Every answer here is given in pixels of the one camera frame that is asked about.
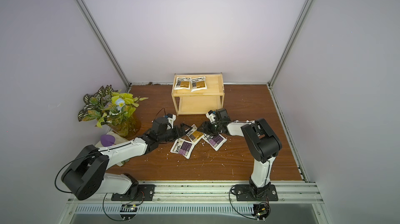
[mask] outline wooden box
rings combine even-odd
[[[176,77],[197,78],[205,76],[207,89],[191,92],[190,89],[175,90]],[[224,106],[224,81],[223,74],[217,75],[176,75],[172,86],[172,100],[176,115],[205,114],[210,110],[220,109]]]

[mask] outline robotic arm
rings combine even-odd
[[[250,153],[254,157],[253,173],[249,180],[249,192],[252,198],[258,200],[273,191],[270,174],[275,157],[282,149],[282,143],[265,119],[256,121],[231,121],[226,109],[209,111],[205,121],[197,129],[205,134],[216,136],[224,133],[230,136],[243,136]],[[278,200],[276,193],[270,197]]]
[[[96,192],[112,192],[112,200],[134,199],[143,191],[139,189],[138,181],[129,174],[108,174],[106,170],[118,162],[147,154],[160,143],[175,141],[191,130],[183,123],[173,126],[175,119],[172,114],[159,117],[153,121],[152,128],[129,142],[102,148],[86,146],[65,170],[61,180],[78,200],[85,200]]]
[[[255,200],[261,199],[273,186],[270,184],[271,168],[278,151],[282,149],[278,137],[264,119],[231,121],[225,109],[210,111],[206,116],[210,121],[203,122],[198,131],[213,136],[224,133],[243,136],[246,139],[254,157],[250,185],[246,186],[249,189],[248,193]],[[138,181],[129,174],[108,174],[106,170],[118,162],[147,154],[156,149],[160,143],[175,141],[191,130],[190,126],[183,123],[174,126],[175,119],[176,116],[172,114],[159,117],[153,121],[152,128],[142,136],[126,143],[102,148],[93,145],[85,147],[63,173],[61,180],[79,200],[85,200],[94,193],[110,192],[114,193],[112,200],[135,199],[140,191],[144,191]],[[146,195],[150,196],[149,200],[153,197],[151,192]]]

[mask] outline white snack package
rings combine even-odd
[[[194,78],[192,79],[191,83],[192,83],[192,92],[200,89],[207,89],[205,76]]]
[[[192,129],[186,134],[187,137],[196,145],[201,138],[203,138],[204,134],[202,132],[197,131],[196,125],[192,125]]]
[[[177,139],[171,148],[171,153],[182,154],[186,159],[189,159],[194,148],[194,144],[184,139]]]
[[[177,77],[174,89],[190,89],[190,78]]]
[[[209,136],[209,135],[204,135],[203,139],[210,144],[215,151],[218,151],[220,147],[226,142],[226,138],[223,137],[222,135],[217,135],[215,137]]]

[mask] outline glass vase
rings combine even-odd
[[[133,113],[129,117],[129,119],[122,122],[121,124],[115,125],[115,126],[112,126],[112,125],[108,125],[108,126],[110,128],[112,128],[113,131],[116,132],[119,136],[130,141],[140,130],[140,127],[142,126],[142,122],[139,120],[139,118],[136,117],[135,113]]]

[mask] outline artificial plant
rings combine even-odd
[[[139,106],[138,102],[147,97],[135,97],[130,93],[119,93],[113,90],[111,85],[101,88],[94,94],[86,94],[83,97],[85,106],[78,113],[79,121],[91,121],[96,119],[96,126],[108,124],[110,126],[119,125],[129,119]]]

